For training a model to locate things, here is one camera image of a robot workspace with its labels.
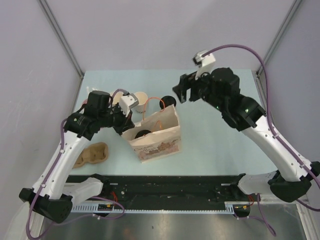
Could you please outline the brown pulp cup carrier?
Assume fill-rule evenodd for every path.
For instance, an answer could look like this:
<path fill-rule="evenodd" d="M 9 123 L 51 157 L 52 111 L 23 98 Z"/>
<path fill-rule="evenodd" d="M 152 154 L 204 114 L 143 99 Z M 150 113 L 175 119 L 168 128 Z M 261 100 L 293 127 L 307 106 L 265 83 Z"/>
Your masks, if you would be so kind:
<path fill-rule="evenodd" d="M 109 147 L 105 142 L 98 142 L 84 148 L 73 165 L 73 169 L 83 167 L 85 164 L 99 164 L 109 157 Z"/>

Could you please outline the paper bag with orange handles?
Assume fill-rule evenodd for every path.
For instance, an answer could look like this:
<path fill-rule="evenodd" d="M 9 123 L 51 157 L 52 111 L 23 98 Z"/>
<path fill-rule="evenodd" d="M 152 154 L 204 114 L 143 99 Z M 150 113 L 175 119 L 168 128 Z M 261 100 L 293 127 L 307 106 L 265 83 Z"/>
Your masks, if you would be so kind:
<path fill-rule="evenodd" d="M 142 114 L 142 121 L 121 135 L 130 145 L 141 163 L 164 158 L 182 151 L 181 125 L 175 102 L 171 96 L 150 97 L 159 101 L 160 111 L 150 116 Z M 151 133 L 136 138 L 141 130 Z"/>

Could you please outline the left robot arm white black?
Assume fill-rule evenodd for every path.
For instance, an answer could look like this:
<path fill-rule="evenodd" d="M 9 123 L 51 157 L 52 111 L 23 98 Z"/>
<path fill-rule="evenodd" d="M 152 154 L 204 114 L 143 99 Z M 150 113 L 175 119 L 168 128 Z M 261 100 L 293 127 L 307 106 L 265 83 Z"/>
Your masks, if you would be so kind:
<path fill-rule="evenodd" d="M 98 174 L 77 183 L 69 192 L 64 191 L 64 186 L 77 158 L 94 134 L 102 128 L 112 128 L 121 135 L 134 128 L 132 108 L 138 103 L 137 97 L 129 92 L 125 92 L 116 104 L 108 92 L 90 92 L 86 103 L 62 121 L 61 141 L 54 155 L 32 188 L 23 188 L 19 198 L 30 204 L 31 211 L 57 224 L 67 219 L 74 206 L 86 200 L 93 197 L 107 199 L 111 188 Z"/>

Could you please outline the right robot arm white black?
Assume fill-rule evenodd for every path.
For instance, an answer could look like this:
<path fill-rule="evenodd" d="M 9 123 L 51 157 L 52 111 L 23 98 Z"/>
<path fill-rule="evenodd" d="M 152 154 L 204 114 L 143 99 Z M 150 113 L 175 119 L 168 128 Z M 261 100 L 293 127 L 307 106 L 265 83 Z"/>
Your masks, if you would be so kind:
<path fill-rule="evenodd" d="M 288 150 L 289 143 L 273 134 L 275 127 L 269 127 L 266 111 L 255 99 L 241 94 L 240 78 L 230 68 L 216 68 L 200 76 L 183 74 L 172 90 L 180 103 L 202 99 L 220 111 L 231 128 L 256 143 L 276 166 L 276 171 L 266 174 L 240 174 L 230 188 L 235 200 L 257 193 L 292 203 L 308 192 L 313 177 L 320 174 L 318 161 L 296 160 L 297 152 Z"/>

